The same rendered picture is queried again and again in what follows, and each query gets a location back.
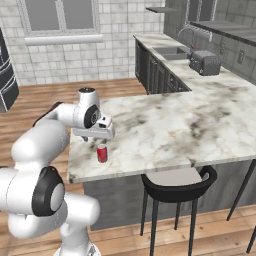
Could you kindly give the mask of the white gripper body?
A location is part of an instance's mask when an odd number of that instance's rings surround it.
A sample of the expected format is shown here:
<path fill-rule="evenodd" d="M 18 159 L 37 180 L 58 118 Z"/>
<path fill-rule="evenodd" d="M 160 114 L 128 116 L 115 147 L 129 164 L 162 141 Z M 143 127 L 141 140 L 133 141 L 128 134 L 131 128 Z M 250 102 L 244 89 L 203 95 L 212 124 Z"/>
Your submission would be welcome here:
<path fill-rule="evenodd" d="M 107 139 L 111 140 L 115 136 L 115 131 L 113 124 L 110 124 L 108 127 L 103 128 L 99 125 L 95 125 L 89 129 L 73 129 L 73 134 L 75 136 L 81 136 L 83 138 L 96 138 L 96 139 Z"/>

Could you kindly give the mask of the red soda can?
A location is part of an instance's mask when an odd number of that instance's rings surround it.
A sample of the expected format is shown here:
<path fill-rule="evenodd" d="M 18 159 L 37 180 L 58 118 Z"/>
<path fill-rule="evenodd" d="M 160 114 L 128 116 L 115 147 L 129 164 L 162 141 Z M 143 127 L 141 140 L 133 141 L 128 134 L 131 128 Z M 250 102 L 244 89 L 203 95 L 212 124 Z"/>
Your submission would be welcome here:
<path fill-rule="evenodd" d="M 108 160 L 107 147 L 104 144 L 97 146 L 97 157 L 100 163 L 105 163 Z"/>

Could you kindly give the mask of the dark grey base cupboards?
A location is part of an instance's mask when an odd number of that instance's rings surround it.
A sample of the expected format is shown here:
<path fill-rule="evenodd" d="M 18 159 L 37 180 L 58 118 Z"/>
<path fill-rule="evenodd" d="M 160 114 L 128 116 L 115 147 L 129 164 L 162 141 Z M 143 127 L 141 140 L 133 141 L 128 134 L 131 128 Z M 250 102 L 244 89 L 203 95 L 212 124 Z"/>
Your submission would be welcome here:
<path fill-rule="evenodd" d="M 148 94 L 188 92 L 190 88 L 174 75 L 138 40 L 135 40 L 135 75 Z"/>

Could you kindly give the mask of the black bar stool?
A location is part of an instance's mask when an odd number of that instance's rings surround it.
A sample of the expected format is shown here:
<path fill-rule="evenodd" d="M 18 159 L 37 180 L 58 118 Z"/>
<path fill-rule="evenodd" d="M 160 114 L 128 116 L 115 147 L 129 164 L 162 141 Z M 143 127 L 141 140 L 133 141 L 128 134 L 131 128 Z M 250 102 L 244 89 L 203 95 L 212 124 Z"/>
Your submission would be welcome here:
<path fill-rule="evenodd" d="M 236 198 L 235 198 L 235 200 L 234 200 L 234 202 L 232 204 L 232 207 L 231 207 L 231 209 L 229 211 L 229 214 L 228 214 L 228 216 L 226 218 L 226 221 L 229 221 L 231 219 L 231 216 L 232 216 L 232 214 L 233 214 L 233 212 L 234 212 L 234 210 L 235 210 L 235 208 L 236 208 L 236 206 L 237 206 L 237 204 L 238 204 L 238 202 L 239 202 L 239 200 L 240 200 L 240 198 L 241 198 L 241 196 L 242 196 L 242 194 L 243 194 L 243 192 L 244 192 L 244 190 L 245 190 L 245 188 L 246 188 L 246 186 L 247 186 L 247 184 L 249 182 L 249 179 L 250 179 L 250 177 L 251 177 L 255 167 L 256 167 L 256 159 L 252 160 L 252 162 L 251 162 L 251 164 L 249 166 L 249 169 L 248 169 L 248 171 L 247 171 L 247 173 L 245 175 L 245 178 L 244 178 L 244 180 L 242 182 L 242 185 L 241 185 L 241 187 L 240 187 L 240 189 L 239 189 L 239 191 L 237 193 L 237 196 L 236 196 Z M 247 254 L 250 253 L 251 248 L 252 248 L 252 246 L 254 244 L 255 238 L 256 238 L 256 226 L 254 227 L 254 230 L 252 232 L 249 244 L 248 244 L 247 249 L 246 249 L 246 253 Z"/>
<path fill-rule="evenodd" d="M 174 229 L 177 229 L 181 203 L 189 201 L 192 202 L 192 212 L 188 256 L 192 256 L 198 199 L 203 196 L 208 188 L 216 181 L 217 172 L 211 166 L 204 166 L 200 172 L 195 168 L 185 168 L 142 174 L 141 179 L 144 185 L 144 195 L 140 235 L 143 235 L 144 232 L 147 199 L 148 197 L 153 199 L 150 256 L 154 256 L 159 203 L 177 204 L 174 225 Z"/>

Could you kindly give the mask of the grey sink basin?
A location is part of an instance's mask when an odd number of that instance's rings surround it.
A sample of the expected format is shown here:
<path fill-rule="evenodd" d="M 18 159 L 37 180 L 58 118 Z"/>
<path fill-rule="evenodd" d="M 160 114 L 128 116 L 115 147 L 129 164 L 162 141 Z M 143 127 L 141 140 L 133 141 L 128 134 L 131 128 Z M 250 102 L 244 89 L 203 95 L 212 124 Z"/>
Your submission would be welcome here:
<path fill-rule="evenodd" d="M 190 50 L 184 46 L 158 47 L 155 51 L 166 60 L 184 60 L 190 56 Z"/>

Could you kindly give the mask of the white framed window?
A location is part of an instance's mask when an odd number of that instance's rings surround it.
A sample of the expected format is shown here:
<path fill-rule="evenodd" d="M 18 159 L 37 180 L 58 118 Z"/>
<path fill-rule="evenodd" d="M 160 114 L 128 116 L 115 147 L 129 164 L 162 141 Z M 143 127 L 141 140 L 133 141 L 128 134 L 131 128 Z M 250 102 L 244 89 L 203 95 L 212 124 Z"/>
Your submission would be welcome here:
<path fill-rule="evenodd" d="M 98 0 L 17 0 L 28 46 L 98 43 Z"/>

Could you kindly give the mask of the grey toaster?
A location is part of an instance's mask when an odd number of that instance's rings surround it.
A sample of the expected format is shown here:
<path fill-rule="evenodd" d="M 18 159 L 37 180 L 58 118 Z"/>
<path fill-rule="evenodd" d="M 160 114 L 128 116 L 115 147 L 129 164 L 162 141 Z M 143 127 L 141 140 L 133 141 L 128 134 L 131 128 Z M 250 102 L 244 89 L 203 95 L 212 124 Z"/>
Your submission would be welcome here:
<path fill-rule="evenodd" d="M 221 59 L 207 50 L 197 50 L 190 55 L 189 67 L 201 76 L 214 76 L 220 73 Z"/>

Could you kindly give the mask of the grey framed window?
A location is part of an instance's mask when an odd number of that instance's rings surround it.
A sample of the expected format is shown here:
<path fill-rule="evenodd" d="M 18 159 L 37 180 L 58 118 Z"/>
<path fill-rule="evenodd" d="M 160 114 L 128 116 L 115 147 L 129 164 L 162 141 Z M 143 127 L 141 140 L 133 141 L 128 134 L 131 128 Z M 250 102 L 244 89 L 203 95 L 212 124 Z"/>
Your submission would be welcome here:
<path fill-rule="evenodd" d="M 217 0 L 188 0 L 185 24 L 214 19 Z"/>

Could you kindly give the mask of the grey wall shelf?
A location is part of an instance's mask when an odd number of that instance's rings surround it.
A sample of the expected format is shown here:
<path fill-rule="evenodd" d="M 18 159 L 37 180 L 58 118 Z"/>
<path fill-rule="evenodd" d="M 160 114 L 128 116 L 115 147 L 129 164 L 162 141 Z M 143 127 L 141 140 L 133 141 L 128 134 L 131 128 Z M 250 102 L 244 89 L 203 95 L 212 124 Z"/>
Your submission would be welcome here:
<path fill-rule="evenodd" d="M 154 13 L 172 13 L 180 12 L 180 10 L 170 7 L 146 7 L 146 10 Z"/>

